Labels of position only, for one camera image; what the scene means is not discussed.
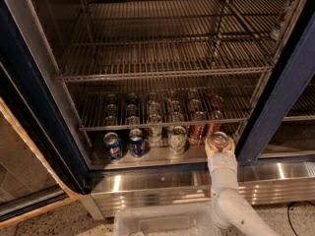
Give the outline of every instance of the blue can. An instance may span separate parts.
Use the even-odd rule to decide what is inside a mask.
[[[115,132],[109,132],[104,136],[103,146],[106,149],[110,160],[118,160],[122,157],[121,142]]]
[[[146,152],[146,141],[140,129],[133,129],[129,132],[128,147],[133,156],[140,157]]]

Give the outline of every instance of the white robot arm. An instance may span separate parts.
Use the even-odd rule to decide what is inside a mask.
[[[212,219],[216,226],[234,225],[248,236],[276,236],[275,232],[238,193],[235,145],[225,133],[206,140],[208,167],[212,178]]]

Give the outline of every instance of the metal rack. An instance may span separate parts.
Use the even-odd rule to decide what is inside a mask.
[[[314,78],[294,103],[284,121],[315,120],[315,80]]]
[[[90,10],[93,40],[79,24],[59,81],[264,73],[274,66],[266,41],[221,0],[125,0]]]
[[[196,78],[161,78],[132,81],[129,84],[125,83],[111,83],[100,87],[98,90],[87,91],[86,95],[81,97],[84,102],[82,105],[82,120],[85,120],[83,126],[80,128],[82,131],[103,131],[103,130],[124,130],[129,128],[146,128],[152,126],[147,124],[148,101],[147,95],[150,91],[158,94],[158,103],[160,105],[159,114],[162,117],[162,122],[156,126],[169,126],[167,120],[167,109],[165,97],[170,90],[176,91],[179,95],[181,104],[181,111],[184,115],[182,122],[177,122],[177,125],[191,125],[198,123],[235,123],[248,119],[250,99],[253,91],[258,83],[259,75],[225,75],[213,77]],[[200,99],[199,111],[206,113],[207,120],[193,121],[187,106],[187,91],[189,89],[196,89],[198,98]],[[139,96],[138,112],[140,117],[140,124],[128,125],[126,114],[126,97],[127,92],[134,92]],[[117,125],[105,125],[105,106],[106,97],[110,93],[116,93],[118,96],[117,105]],[[222,114],[223,118],[220,120],[212,120],[210,114],[214,110],[206,99],[207,93],[217,93],[223,100]]]

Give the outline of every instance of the floor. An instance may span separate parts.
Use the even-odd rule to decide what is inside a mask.
[[[295,203],[290,207],[290,219],[298,236],[312,236],[315,232],[314,202]],[[288,219],[287,205],[255,206],[255,209],[280,235],[294,236]],[[113,219],[95,221],[80,201],[57,208],[53,211],[30,218],[19,224],[0,229],[1,236],[73,235],[112,236]],[[223,236],[243,235],[235,228],[223,231]]]

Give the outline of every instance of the refrigerator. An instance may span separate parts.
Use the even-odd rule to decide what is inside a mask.
[[[94,219],[208,202],[213,130],[234,139],[251,205],[309,200],[314,1],[0,0],[1,98]]]

